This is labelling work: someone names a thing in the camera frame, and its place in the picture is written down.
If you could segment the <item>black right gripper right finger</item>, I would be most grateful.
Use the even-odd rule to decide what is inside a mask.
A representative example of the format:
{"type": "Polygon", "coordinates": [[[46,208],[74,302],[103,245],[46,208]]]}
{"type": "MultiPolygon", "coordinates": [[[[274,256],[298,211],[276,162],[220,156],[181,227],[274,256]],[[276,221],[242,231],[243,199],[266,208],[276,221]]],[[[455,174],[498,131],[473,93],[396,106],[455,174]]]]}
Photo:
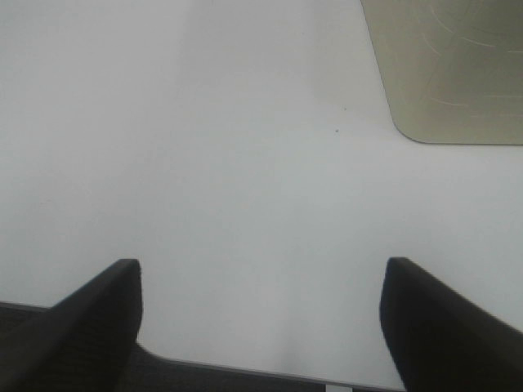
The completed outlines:
{"type": "Polygon", "coordinates": [[[408,258],[387,261],[379,319],[407,391],[522,389],[522,333],[408,258]]]}

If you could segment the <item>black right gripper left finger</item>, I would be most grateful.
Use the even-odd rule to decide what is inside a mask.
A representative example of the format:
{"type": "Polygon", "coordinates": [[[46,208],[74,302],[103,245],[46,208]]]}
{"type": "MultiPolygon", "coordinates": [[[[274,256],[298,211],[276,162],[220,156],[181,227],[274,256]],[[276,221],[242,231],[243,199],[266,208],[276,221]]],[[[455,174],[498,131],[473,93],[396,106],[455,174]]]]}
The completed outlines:
{"type": "Polygon", "coordinates": [[[1,339],[1,389],[115,390],[142,313],[139,262],[114,262],[1,339]]]}

